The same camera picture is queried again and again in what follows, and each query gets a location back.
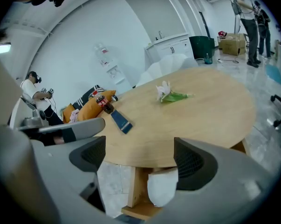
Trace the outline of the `large cardboard box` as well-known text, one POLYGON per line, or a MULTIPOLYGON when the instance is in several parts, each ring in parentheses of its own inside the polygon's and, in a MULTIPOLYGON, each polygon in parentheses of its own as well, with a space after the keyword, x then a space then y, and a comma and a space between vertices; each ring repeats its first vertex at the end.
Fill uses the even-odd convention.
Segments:
POLYGON ((226 36, 218 36, 219 49, 224 54, 233 56, 243 55, 246 52, 246 40, 244 34, 227 33, 226 36))

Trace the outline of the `pink cloth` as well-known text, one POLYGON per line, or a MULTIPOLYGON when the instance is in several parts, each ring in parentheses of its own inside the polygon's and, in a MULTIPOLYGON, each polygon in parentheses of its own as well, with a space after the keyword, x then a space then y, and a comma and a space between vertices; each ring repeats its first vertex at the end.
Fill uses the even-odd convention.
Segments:
POLYGON ((69 123, 75 123, 78 121, 78 114, 79 114, 79 109, 73 110, 70 118, 69 118, 69 123))

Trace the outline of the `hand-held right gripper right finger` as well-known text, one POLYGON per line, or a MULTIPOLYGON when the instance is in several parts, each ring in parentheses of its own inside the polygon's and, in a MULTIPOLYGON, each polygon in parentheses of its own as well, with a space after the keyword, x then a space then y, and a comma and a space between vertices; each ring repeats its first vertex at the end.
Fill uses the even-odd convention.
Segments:
POLYGON ((241 224, 267 198, 274 179, 248 155, 176 137, 174 197, 151 224, 241 224))

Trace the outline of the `dark blue box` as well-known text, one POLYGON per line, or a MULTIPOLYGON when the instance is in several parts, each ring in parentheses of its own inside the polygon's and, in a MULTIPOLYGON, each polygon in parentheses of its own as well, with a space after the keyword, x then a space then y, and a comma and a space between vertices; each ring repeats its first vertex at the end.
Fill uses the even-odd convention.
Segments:
POLYGON ((114 110, 111 114, 113 120, 115 121, 118 128, 124 133, 127 134, 133 125, 117 110, 114 110))

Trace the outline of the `orange pillow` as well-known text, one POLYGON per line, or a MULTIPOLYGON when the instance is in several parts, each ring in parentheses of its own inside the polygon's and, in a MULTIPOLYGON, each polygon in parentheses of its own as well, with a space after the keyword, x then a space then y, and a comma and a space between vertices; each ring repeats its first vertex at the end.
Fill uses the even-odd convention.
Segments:
MULTIPOLYGON (((100 94, 104 95, 108 101, 112 100, 112 95, 115 95, 116 90, 104 91, 100 94)), ((96 103, 95 98, 90 98, 89 101, 81 108, 78 113, 77 120, 84 121, 96 118, 103 109, 96 103)))

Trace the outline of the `white water dispenser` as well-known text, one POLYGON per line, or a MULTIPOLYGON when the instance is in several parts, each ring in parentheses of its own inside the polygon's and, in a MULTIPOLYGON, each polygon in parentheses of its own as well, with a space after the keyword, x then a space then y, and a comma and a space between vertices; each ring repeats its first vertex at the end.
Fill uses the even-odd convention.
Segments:
POLYGON ((107 74, 114 84, 120 84, 125 79, 124 74, 117 65, 112 65, 108 68, 107 74))

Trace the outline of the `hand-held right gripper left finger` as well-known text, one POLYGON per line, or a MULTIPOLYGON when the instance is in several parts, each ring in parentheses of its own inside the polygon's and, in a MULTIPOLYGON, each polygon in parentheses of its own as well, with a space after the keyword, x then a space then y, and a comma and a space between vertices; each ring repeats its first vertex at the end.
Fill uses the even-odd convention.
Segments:
POLYGON ((107 220, 97 177, 105 157, 105 142, 104 136, 54 146, 32 141, 60 224, 100 224, 107 220))

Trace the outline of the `wooden coffee table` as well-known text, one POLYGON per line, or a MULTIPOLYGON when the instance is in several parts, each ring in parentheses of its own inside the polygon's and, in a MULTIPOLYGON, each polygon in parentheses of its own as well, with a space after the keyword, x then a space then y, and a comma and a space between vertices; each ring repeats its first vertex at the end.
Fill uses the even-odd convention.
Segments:
POLYGON ((256 119, 255 102, 245 85, 209 67, 179 70, 136 87, 114 103, 132 125, 124 134, 104 112, 101 135, 106 137, 104 160, 117 165, 165 168, 175 166, 174 138, 199 140, 232 148, 245 139, 256 119), (170 82, 174 92, 194 97, 157 101, 156 86, 170 82))

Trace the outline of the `dark green bin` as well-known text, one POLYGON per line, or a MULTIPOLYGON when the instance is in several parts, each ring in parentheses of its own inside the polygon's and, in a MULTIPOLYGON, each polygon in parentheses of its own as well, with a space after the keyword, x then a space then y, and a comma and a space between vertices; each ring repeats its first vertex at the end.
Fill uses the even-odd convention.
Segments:
POLYGON ((189 37, 194 59, 204 59, 205 55, 214 56, 215 42, 208 36, 191 36, 189 37))

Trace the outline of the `white sink cabinet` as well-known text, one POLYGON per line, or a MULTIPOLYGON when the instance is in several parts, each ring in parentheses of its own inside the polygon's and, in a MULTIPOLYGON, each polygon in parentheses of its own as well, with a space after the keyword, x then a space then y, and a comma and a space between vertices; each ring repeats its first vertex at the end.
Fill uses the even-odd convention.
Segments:
POLYGON ((162 58, 172 54, 184 54, 194 58, 188 33, 168 36, 153 41, 144 49, 151 63, 159 62, 162 58))

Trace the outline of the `pink artificial flower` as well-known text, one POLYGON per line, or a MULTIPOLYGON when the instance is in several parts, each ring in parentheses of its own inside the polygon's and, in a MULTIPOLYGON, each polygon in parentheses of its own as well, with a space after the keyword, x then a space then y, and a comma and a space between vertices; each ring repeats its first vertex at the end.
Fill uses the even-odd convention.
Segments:
POLYGON ((178 93, 171 89, 170 82, 163 81, 161 86, 156 86, 157 101, 163 102, 177 102, 183 99, 194 97, 193 94, 178 93))

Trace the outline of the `cola bottle red cap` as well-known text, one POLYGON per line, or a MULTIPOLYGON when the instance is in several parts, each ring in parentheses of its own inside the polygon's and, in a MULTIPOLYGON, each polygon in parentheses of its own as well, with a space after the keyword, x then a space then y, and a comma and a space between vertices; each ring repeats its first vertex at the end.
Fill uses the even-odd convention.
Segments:
POLYGON ((114 106, 109 102, 109 100, 98 91, 93 92, 93 97, 96 100, 96 103, 107 113, 112 114, 114 111, 114 106))

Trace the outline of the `black door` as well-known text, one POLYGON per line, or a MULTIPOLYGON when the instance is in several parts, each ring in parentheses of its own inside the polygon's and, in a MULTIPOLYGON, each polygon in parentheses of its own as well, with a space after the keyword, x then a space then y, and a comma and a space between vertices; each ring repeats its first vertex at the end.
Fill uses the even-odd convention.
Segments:
POLYGON ((204 16, 203 16, 203 13, 199 11, 199 14, 200 14, 201 19, 202 19, 202 21, 203 21, 203 24, 204 24, 204 27, 205 27, 207 36, 208 36, 208 37, 211 37, 211 36, 210 36, 210 33, 209 33, 209 29, 208 29, 207 23, 206 23, 205 18, 204 18, 204 16))

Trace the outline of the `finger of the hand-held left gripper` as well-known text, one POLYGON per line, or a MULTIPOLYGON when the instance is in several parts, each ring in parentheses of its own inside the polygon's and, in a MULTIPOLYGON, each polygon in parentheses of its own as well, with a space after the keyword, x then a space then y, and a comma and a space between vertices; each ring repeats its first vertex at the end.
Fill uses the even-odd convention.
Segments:
POLYGON ((30 132, 30 139, 38 140, 44 146, 53 146, 93 137, 104 128, 104 119, 94 118, 34 129, 30 132))

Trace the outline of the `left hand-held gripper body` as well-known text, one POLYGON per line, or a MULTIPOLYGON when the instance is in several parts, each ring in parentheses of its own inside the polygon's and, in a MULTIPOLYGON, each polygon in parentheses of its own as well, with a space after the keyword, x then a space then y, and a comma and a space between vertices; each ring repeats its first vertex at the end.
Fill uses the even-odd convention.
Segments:
POLYGON ((48 126, 45 113, 32 104, 19 98, 9 122, 9 127, 15 130, 36 129, 48 126))

